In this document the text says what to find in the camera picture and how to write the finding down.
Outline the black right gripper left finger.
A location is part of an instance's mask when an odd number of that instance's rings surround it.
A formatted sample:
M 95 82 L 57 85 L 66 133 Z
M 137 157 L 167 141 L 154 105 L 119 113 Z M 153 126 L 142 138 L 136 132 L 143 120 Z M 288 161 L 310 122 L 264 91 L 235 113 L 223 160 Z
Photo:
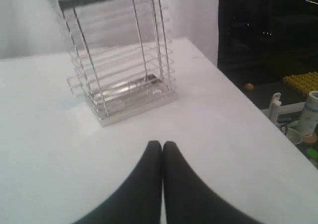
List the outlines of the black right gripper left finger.
M 77 224 L 159 224 L 162 202 L 162 147 L 149 141 L 121 186 Z

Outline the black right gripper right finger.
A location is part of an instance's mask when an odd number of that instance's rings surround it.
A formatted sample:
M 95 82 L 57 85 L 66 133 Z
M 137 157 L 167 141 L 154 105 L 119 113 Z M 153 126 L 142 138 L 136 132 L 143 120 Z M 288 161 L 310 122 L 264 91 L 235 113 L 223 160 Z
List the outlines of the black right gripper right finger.
M 200 179 L 171 141 L 163 146 L 163 190 L 168 224 L 251 223 Z

